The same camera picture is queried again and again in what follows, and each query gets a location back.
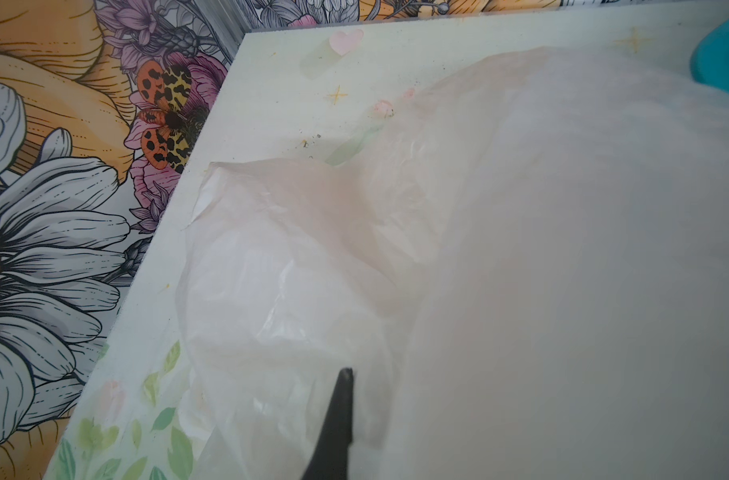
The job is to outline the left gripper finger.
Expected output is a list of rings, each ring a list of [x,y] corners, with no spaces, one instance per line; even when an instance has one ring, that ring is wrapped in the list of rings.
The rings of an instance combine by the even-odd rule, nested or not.
[[[352,444],[354,370],[338,372],[320,437],[302,480],[347,480],[348,450]]]

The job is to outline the white plastic bag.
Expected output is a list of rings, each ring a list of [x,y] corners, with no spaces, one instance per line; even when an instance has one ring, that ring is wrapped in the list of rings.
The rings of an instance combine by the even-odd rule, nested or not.
[[[354,158],[214,163],[178,317],[198,479],[729,479],[729,94],[486,58]]]

